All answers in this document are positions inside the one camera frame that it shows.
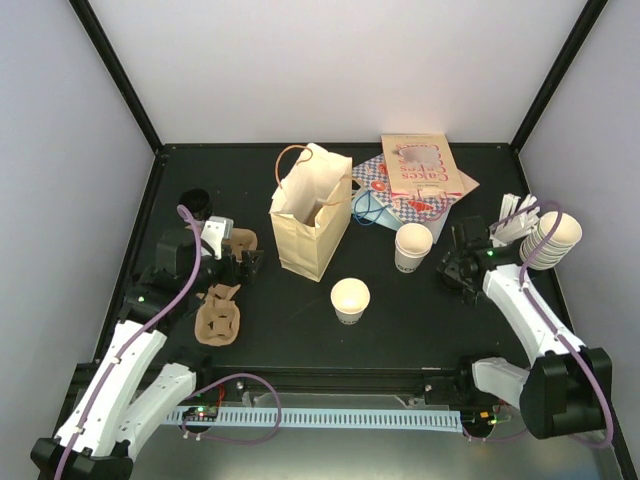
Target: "cup rim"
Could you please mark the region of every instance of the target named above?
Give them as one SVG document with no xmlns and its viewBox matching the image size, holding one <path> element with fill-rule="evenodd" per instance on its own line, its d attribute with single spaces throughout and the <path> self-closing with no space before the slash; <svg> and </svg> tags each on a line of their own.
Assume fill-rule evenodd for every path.
<svg viewBox="0 0 640 480">
<path fill-rule="evenodd" d="M 558 212 L 547 212 L 540 218 L 540 221 L 538 222 L 537 230 L 539 231 L 540 235 L 542 235 L 543 238 L 551 231 L 551 227 L 553 227 L 553 224 L 555 223 L 557 216 L 558 216 Z M 567 235 L 575 235 L 576 238 L 575 240 L 570 242 L 563 242 L 561 240 L 558 240 L 557 238 L 554 238 L 559 233 L 561 235 L 563 233 Z M 575 218 L 573 218 L 568 213 L 563 213 L 562 218 L 560 220 L 560 225 L 558 226 L 558 230 L 556 230 L 556 233 L 553 234 L 553 237 L 549 239 L 550 240 L 549 243 L 553 242 L 554 244 L 558 244 L 559 246 L 575 245 L 581 239 L 582 239 L 582 226 L 580 225 L 580 222 L 578 222 Z"/>
<path fill-rule="evenodd" d="M 426 234 L 426 239 L 427 239 L 428 245 L 425 247 L 424 250 L 421 250 L 419 252 L 409 252 L 405 247 L 402 247 L 399 244 L 398 237 L 402 234 L 403 231 L 407 232 L 410 229 L 414 229 L 416 231 L 420 231 L 422 234 Z M 395 243 L 396 243 L 396 248 L 398 248 L 398 250 L 400 250 L 403 254 L 405 254 L 405 253 L 408 254 L 406 256 L 410 256 L 412 258 L 418 258 L 420 256 L 424 256 L 427 253 L 429 253 L 429 251 L 433 247 L 433 234 L 431 233 L 431 230 L 429 230 L 422 223 L 415 223 L 415 222 L 405 223 L 396 232 Z"/>
<path fill-rule="evenodd" d="M 336 306 L 336 303 L 335 303 L 336 302 L 336 298 L 335 298 L 336 288 L 339 287 L 340 284 L 344 285 L 345 283 L 353 283 L 353 282 L 355 282 L 355 284 L 358 285 L 358 287 L 364 287 L 362 292 L 365 294 L 364 298 L 366 299 L 366 301 L 364 302 L 364 305 L 360 310 L 357 310 L 357 311 L 345 311 L 345 310 L 342 310 L 341 308 L 338 308 Z M 339 312 L 347 314 L 347 315 L 357 315 L 358 313 L 364 312 L 366 310 L 366 308 L 369 306 L 369 303 L 371 302 L 371 292 L 369 291 L 369 287 L 367 287 L 367 284 L 364 283 L 359 278 L 347 277 L 347 278 L 343 278 L 343 279 L 339 280 L 338 282 L 336 282 L 336 284 L 331 288 L 331 293 L 329 295 L 329 298 L 331 300 L 331 305 L 333 305 L 333 308 L 335 308 Z"/>
<path fill-rule="evenodd" d="M 398 245 L 398 243 L 396 242 L 396 249 L 403 254 L 405 257 L 409 257 L 409 258 L 422 258 L 422 257 L 426 257 L 427 254 L 431 251 L 431 248 L 429 248 L 429 250 L 427 250 L 424 253 L 413 253 L 413 252 L 407 252 L 405 249 L 403 249 L 400 245 Z"/>
</svg>

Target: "white wall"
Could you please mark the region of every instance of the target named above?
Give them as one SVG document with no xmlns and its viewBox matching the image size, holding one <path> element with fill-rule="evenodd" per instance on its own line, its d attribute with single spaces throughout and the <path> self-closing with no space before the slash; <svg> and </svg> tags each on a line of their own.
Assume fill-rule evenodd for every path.
<svg viewBox="0 0 640 480">
<path fill-rule="evenodd" d="M 640 3 L 609 2 L 522 153 L 533 191 L 580 220 L 558 267 L 578 333 L 614 362 L 613 399 L 640 464 Z"/>
<path fill-rule="evenodd" d="M 152 154 L 69 2 L 0 15 L 0 478 L 36 478 L 91 360 Z"/>
<path fill-rule="evenodd" d="M 165 142 L 508 142 L 585 0 L 91 3 Z"/>
</svg>

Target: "paper bag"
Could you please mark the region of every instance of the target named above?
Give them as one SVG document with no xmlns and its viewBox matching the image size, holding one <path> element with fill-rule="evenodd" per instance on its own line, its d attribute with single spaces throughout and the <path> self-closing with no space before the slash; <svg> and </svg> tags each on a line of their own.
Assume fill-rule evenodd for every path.
<svg viewBox="0 0 640 480">
<path fill-rule="evenodd" d="M 303 151 L 278 181 L 269 215 L 282 267 L 319 282 L 351 217 L 352 160 L 313 143 L 291 148 Z"/>
</svg>

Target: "black table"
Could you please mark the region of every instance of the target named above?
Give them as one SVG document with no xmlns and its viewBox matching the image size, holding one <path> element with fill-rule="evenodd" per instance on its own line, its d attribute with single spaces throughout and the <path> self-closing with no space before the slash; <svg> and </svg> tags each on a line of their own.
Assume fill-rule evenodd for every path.
<svg viewBox="0 0 640 480">
<path fill-rule="evenodd" d="M 351 224 L 320 283 L 280 267 L 268 215 L 276 182 L 273 166 L 285 145 L 178 145 L 168 148 L 134 271 L 153 262 L 156 242 L 167 228 L 183 225 L 176 213 L 180 195 L 200 187 L 214 197 L 216 215 L 256 232 L 265 263 L 255 284 L 236 296 L 241 311 L 238 339 L 226 347 L 199 344 L 193 317 L 172 331 L 154 363 L 163 363 L 176 348 L 211 353 L 225 371 L 303 372 L 305 375 L 350 372 L 383 375 L 455 367 L 463 355 L 494 352 L 518 366 L 527 359 L 499 310 L 487 300 L 475 307 L 441 286 L 437 263 L 451 247 L 449 226 L 468 215 L 497 219 L 502 195 L 524 195 L 527 186 L 517 156 L 507 145 L 454 144 L 458 167 L 480 186 L 452 208 L 440 241 L 411 275 L 393 262 L 395 232 L 374 225 Z M 357 165 L 381 153 L 379 144 L 323 144 L 353 157 Z M 282 163 L 284 173 L 298 153 Z M 335 317 L 329 292 L 345 277 L 367 283 L 371 303 L 353 326 Z M 565 313 L 552 272 L 535 280 L 558 315 Z"/>
</svg>

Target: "white paper cup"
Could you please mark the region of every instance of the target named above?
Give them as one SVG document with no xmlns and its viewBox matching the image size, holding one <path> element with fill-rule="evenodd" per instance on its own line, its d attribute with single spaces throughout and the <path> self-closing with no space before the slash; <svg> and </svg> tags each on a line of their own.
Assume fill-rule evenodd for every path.
<svg viewBox="0 0 640 480">
<path fill-rule="evenodd" d="M 431 231 L 420 223 L 407 223 L 396 233 L 396 268 L 411 273 L 418 268 L 433 246 Z"/>
<path fill-rule="evenodd" d="M 558 212 L 545 213 L 538 222 L 538 232 L 541 237 L 546 236 L 553 227 L 558 217 Z M 580 223 L 567 213 L 562 214 L 560 225 L 556 233 L 549 240 L 549 243 L 557 247 L 573 247 L 582 238 L 582 227 Z"/>
<path fill-rule="evenodd" d="M 331 303 L 345 325 L 353 325 L 369 305 L 371 294 L 367 285 L 357 278 L 344 278 L 331 289 Z"/>
<path fill-rule="evenodd" d="M 549 212 L 542 216 L 536 228 L 520 245 L 520 258 L 524 262 L 533 250 L 542 243 L 545 236 L 551 231 L 556 221 L 558 213 Z M 553 237 L 542 247 L 536 254 L 535 258 L 530 261 L 530 266 L 534 270 L 547 270 L 556 266 L 564 256 L 574 247 L 582 238 L 582 228 L 575 218 L 571 215 L 563 214 L 558 229 Z"/>
</svg>

